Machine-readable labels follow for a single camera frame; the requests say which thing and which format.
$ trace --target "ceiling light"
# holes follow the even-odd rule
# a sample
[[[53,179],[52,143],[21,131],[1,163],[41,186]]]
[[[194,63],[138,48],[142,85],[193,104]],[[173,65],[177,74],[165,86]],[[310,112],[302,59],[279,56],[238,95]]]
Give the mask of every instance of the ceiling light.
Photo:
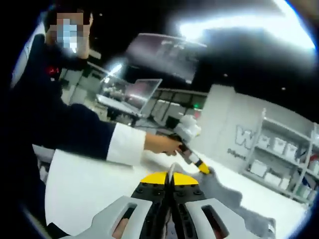
[[[286,16],[237,15],[218,17],[201,23],[187,23],[180,27],[180,33],[186,38],[198,38],[206,29],[220,28],[252,28],[264,29],[277,39],[292,43],[299,47],[315,49],[315,45],[296,18]]]
[[[110,73],[109,76],[113,76],[115,73],[117,73],[120,69],[122,68],[122,64],[117,65],[116,67],[114,67]]]
[[[110,81],[110,78],[109,78],[109,77],[107,77],[107,78],[104,79],[104,83],[108,83],[109,81]]]

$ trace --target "white box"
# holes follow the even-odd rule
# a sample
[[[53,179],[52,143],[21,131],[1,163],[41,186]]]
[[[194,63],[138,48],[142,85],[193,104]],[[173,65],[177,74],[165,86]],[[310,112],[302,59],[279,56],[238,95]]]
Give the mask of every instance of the white box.
[[[291,143],[287,143],[286,148],[285,148],[285,158],[287,159],[291,159],[291,160],[295,160],[296,159],[296,152],[298,150],[298,147],[291,144]]]
[[[319,174],[319,161],[314,160],[309,163],[308,169],[310,169],[314,174]]]
[[[287,190],[288,186],[289,186],[289,182],[290,182],[290,177],[287,177],[287,178],[283,178],[281,180],[281,183],[279,185],[279,187],[281,189],[284,189],[284,190]]]
[[[251,165],[250,172],[253,174],[258,175],[259,177],[264,177],[268,167],[263,162],[260,162],[258,160],[254,160],[254,162]]]
[[[300,185],[299,189],[297,190],[297,194],[303,198],[307,198],[310,194],[312,189],[306,185]]]
[[[281,182],[281,178],[280,177],[277,177],[276,175],[274,174],[271,174],[271,173],[266,173],[266,176],[265,176],[265,181],[266,182],[269,182],[275,186],[279,186],[280,182]]]
[[[307,199],[308,199],[309,201],[313,202],[313,201],[315,200],[315,198],[316,198],[317,193],[318,193],[318,191],[312,190],[312,191],[309,193]]]
[[[319,147],[319,133],[315,133],[313,131],[313,134],[314,134],[314,144]]]
[[[269,143],[270,143],[270,138],[269,137],[267,137],[267,136],[265,136],[263,134],[261,134],[259,136],[258,143],[257,143],[257,145],[259,147],[267,148],[269,146]]]
[[[278,154],[283,154],[286,144],[287,142],[284,141],[283,139],[275,137],[272,143],[272,150]]]

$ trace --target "desk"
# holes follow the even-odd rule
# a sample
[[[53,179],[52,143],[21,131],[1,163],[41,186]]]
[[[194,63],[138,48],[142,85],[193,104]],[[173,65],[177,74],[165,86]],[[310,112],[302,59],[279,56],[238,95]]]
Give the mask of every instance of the desk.
[[[200,156],[215,169],[224,186],[243,194],[243,207],[276,219],[277,239],[289,235],[304,216],[305,209],[297,202]],[[98,212],[120,196],[130,196],[147,174],[167,169],[173,162],[189,173],[198,171],[180,155],[168,157],[145,151],[141,166],[130,167],[56,150],[46,185],[47,223],[54,222],[68,234],[77,235],[90,227]]]
[[[106,107],[116,110],[118,112],[121,112],[122,114],[128,115],[132,118],[132,127],[135,126],[135,123],[138,119],[142,117],[142,114],[138,112],[138,110],[133,110],[127,105],[123,104],[122,102],[118,102],[116,100],[113,100],[111,98],[102,96],[102,95],[96,95],[97,102],[105,105]]]

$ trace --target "yellow tool tip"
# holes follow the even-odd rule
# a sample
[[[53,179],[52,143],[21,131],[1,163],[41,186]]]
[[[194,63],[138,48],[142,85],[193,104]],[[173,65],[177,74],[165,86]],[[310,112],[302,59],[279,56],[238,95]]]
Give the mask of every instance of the yellow tool tip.
[[[201,163],[200,166],[198,167],[198,169],[204,174],[210,173],[209,168],[205,163]]]

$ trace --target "shelf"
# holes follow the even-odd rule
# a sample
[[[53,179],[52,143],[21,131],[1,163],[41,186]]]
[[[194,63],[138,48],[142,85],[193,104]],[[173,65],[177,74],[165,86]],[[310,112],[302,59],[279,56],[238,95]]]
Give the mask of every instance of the shelf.
[[[257,182],[257,183],[259,183],[259,184],[261,184],[261,185],[263,185],[263,186],[265,186],[267,188],[269,188],[269,189],[272,189],[272,190],[277,191],[279,193],[283,193],[286,196],[292,196],[293,195],[291,192],[289,192],[287,190],[284,190],[284,189],[281,189],[280,187],[277,187],[277,186],[275,186],[275,185],[273,185],[273,184],[271,184],[269,182],[266,182],[263,178],[257,176],[256,174],[253,174],[253,173],[251,173],[249,171],[245,170],[243,172],[243,175],[246,176],[247,178],[250,178],[251,180],[253,180],[253,181],[255,181],[255,182]]]
[[[269,154],[271,154],[273,156],[276,156],[277,158],[280,158],[281,160],[283,160],[283,161],[285,161],[287,163],[293,164],[293,165],[295,165],[295,166],[297,166],[299,168],[303,168],[303,166],[304,166],[304,165],[300,165],[299,163],[297,163],[295,161],[292,161],[292,160],[289,160],[289,159],[285,158],[282,154],[278,154],[278,153],[276,153],[275,151],[273,151],[273,150],[271,150],[269,148],[260,147],[258,145],[256,145],[256,148],[259,149],[259,150],[262,150],[264,152],[267,152],[267,153],[269,153]]]
[[[310,174],[311,176],[315,177],[317,180],[319,180],[319,176],[316,175],[314,172],[312,172],[310,169],[306,170],[306,173]]]
[[[283,135],[289,139],[292,139],[293,141],[307,141],[307,142],[311,142],[311,138],[292,129],[289,128],[288,126],[275,121],[273,119],[269,119],[267,117],[264,117],[264,121],[263,121],[263,127],[268,128],[272,131],[277,132],[280,135]]]
[[[301,202],[301,203],[308,203],[308,204],[312,204],[313,202],[311,202],[310,200],[308,199],[305,199],[303,197],[300,197],[298,195],[294,195],[294,199]]]

